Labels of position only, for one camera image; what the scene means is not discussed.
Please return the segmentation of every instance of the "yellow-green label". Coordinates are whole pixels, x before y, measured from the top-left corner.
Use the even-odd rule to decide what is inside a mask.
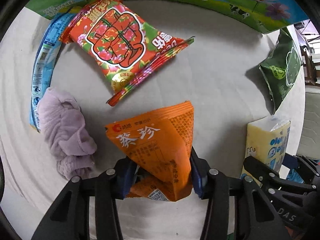
[[[283,79],[285,77],[285,70],[276,66],[270,66],[273,75],[277,79]]]

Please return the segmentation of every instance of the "white tablecloth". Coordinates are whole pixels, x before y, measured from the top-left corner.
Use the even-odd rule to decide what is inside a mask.
[[[97,173],[124,154],[105,136],[104,125],[190,100],[195,108],[193,146],[211,167],[238,177],[245,151],[246,125],[273,110],[268,87],[255,67],[274,47],[278,31],[262,35],[219,13],[168,1],[126,1],[161,31],[195,42],[161,71],[111,108],[111,97],[95,60],[78,45],[64,47],[52,86],[69,91],[81,106],[86,128],[98,145]],[[28,124],[35,54],[48,20],[24,8],[0,44],[0,154],[6,184],[41,212],[66,184],[56,171],[43,136]],[[303,72],[277,114],[291,120],[287,152],[299,144],[305,104]],[[176,203],[145,198],[118,201],[126,239],[198,239],[206,201],[194,193]]]

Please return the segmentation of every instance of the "red logo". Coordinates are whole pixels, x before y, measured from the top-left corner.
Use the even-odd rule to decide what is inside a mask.
[[[112,127],[113,131],[115,132],[120,132],[121,131],[121,126],[119,124],[115,124],[113,127]]]

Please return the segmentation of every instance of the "triangular orange package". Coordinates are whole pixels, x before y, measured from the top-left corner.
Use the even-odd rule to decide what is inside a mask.
[[[148,172],[127,197],[177,201],[190,195],[193,118],[186,101],[106,126],[107,137]]]

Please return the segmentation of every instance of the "metal screw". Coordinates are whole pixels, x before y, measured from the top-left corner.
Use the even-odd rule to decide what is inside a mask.
[[[251,176],[245,176],[244,179],[247,182],[253,182],[253,178]]]
[[[79,177],[79,176],[74,176],[74,177],[71,178],[71,181],[72,181],[73,183],[76,183],[76,182],[78,182],[79,180],[80,180],[80,177]]]
[[[209,173],[210,173],[211,175],[217,175],[217,174],[219,173],[219,171],[218,171],[217,169],[210,169],[210,170],[209,170]]]
[[[268,192],[272,195],[276,193],[276,191],[273,188],[268,189]]]
[[[115,174],[116,173],[116,170],[115,169],[108,169],[107,171],[106,171],[106,174],[107,175],[113,175],[113,174]]]

